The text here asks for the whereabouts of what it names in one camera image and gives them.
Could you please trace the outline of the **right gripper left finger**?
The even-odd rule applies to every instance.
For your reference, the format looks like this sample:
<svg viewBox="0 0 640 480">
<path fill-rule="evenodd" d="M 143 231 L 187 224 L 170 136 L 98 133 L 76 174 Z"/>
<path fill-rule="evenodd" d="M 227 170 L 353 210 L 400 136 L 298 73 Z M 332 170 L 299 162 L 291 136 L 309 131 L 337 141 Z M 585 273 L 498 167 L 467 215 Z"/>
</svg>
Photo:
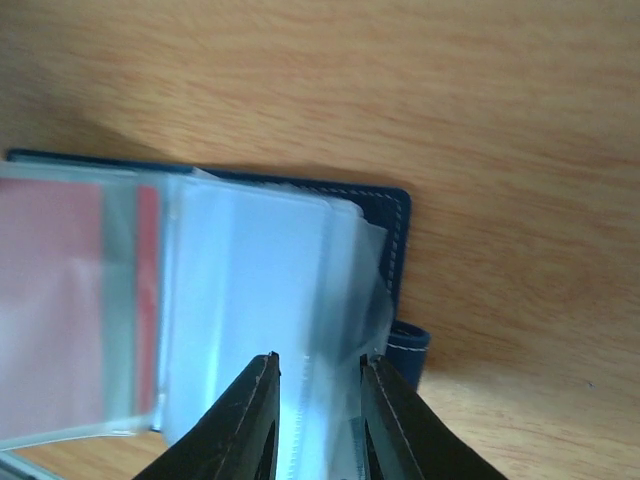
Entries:
<svg viewBox="0 0 640 480">
<path fill-rule="evenodd" d="M 255 356 L 196 425 L 136 477 L 274 479 L 280 376 L 277 353 Z"/>
</svg>

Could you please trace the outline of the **dark blue card holder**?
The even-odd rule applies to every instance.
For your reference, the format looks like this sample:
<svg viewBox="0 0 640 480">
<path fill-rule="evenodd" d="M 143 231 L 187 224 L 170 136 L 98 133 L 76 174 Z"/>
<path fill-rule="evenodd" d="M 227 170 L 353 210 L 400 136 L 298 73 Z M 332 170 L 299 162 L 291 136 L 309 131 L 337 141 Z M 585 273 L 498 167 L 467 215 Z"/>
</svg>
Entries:
<svg viewBox="0 0 640 480">
<path fill-rule="evenodd" d="M 6 437 L 1 475 L 46 479 L 19 450 L 156 431 L 176 443 L 256 355 L 281 366 L 280 479 L 361 479 L 358 360 L 420 376 L 428 343 L 395 319 L 410 199 L 398 188 L 15 150 L 3 179 L 155 189 L 155 390 L 121 420 Z"/>
</svg>

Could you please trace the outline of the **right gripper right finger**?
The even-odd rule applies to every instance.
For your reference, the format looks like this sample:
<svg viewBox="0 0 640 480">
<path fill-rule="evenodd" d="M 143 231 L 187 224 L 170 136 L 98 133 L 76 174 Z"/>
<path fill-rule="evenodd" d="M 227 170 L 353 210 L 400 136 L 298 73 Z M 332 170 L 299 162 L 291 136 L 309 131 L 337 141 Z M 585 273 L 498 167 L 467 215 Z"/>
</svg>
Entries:
<svg viewBox="0 0 640 480">
<path fill-rule="evenodd" d="M 458 438 L 388 359 L 360 358 L 367 479 L 503 479 Z"/>
</svg>

